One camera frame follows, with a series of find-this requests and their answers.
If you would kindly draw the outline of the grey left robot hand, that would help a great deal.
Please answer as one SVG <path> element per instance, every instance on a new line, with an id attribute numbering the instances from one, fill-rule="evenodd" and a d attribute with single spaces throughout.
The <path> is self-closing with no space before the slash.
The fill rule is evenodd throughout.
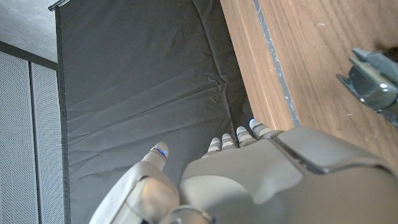
<path id="1" fill-rule="evenodd" d="M 308 127 L 252 119 L 214 138 L 179 185 L 157 143 L 102 200 L 92 223 L 396 223 L 397 169 Z"/>

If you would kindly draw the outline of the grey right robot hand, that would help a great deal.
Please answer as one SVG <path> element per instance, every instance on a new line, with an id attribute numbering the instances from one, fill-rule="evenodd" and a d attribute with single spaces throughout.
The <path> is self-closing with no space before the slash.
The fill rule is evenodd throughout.
<path id="1" fill-rule="evenodd" d="M 337 79 L 362 104 L 397 126 L 397 47 L 367 51 L 352 49 L 348 76 Z"/>

